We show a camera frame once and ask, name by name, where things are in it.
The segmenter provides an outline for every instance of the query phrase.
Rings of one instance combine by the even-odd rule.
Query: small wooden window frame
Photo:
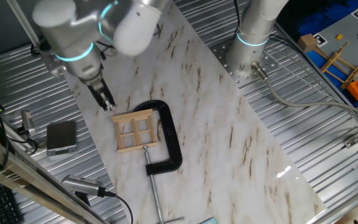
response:
[[[155,141],[154,136],[154,130],[153,130],[153,120],[152,120],[152,112],[153,109],[149,110],[143,110],[128,114],[122,114],[111,117],[112,121],[116,125],[116,132],[117,132],[117,138],[118,138],[118,152],[130,152],[136,149],[142,149],[143,146],[153,147],[158,144],[158,142]],[[137,122],[142,120],[147,120],[147,126],[149,127],[147,130],[139,131],[137,127]],[[119,128],[120,124],[123,123],[132,123],[132,127],[134,129],[131,133],[125,133],[122,134]],[[140,134],[143,133],[150,133],[152,142],[150,143],[142,143],[142,140],[140,139]],[[134,138],[134,146],[132,147],[124,147],[124,141],[123,137],[126,136],[132,136]]]

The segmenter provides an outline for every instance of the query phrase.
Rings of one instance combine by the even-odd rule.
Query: white marble surface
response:
[[[164,219],[298,224],[323,211],[322,201],[173,3],[160,24],[162,33],[144,53],[104,62],[104,79],[117,103],[114,114],[131,112],[150,99],[170,107],[183,164],[155,177]],[[134,223],[157,223],[143,151],[118,153],[111,114],[76,78],[67,79]],[[160,144],[149,152],[157,162],[167,158],[158,117],[154,129]]]

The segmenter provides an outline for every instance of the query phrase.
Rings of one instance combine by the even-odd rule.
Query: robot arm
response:
[[[167,0],[41,0],[33,19],[68,72],[78,77],[104,110],[115,102],[102,78],[93,42],[104,37],[118,52],[135,56],[150,44]]]

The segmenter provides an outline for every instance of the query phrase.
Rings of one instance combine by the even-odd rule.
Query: blue led ring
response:
[[[263,43],[261,43],[261,44],[248,44],[247,42],[241,40],[241,38],[240,38],[240,36],[239,36],[239,33],[237,33],[237,37],[239,38],[239,40],[240,40],[243,44],[249,45],[249,46],[251,46],[251,47],[258,47],[258,46],[264,45],[264,44],[266,44],[266,42],[269,40],[269,38],[268,38],[265,42],[263,42]]]
[[[103,19],[105,17],[105,15],[107,14],[107,12],[112,8],[112,3],[108,4],[102,11],[102,13],[100,14],[100,19]],[[102,23],[99,22],[99,31],[100,31],[100,34],[106,38],[108,41],[110,41],[112,43],[112,40],[108,37],[106,37],[105,35],[103,35],[103,32],[102,32]]]
[[[60,57],[58,55],[56,55],[57,58],[59,58],[60,60],[62,61],[65,61],[65,62],[75,62],[79,59],[83,59],[84,57],[86,57],[93,49],[93,43],[91,43],[90,47],[88,50],[86,50],[86,52],[82,53],[81,55],[77,56],[77,57],[72,57],[72,58],[63,58],[63,57]]]

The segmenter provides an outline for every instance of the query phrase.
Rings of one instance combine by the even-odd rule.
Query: black c-clamp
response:
[[[172,120],[171,111],[169,110],[168,105],[161,100],[144,102],[137,106],[134,111],[136,112],[148,109],[158,111],[160,114],[161,126],[164,131],[165,143],[167,143],[169,159],[163,162],[146,165],[147,176],[175,171],[179,169],[183,159],[181,157],[177,131],[175,130],[175,124]]]

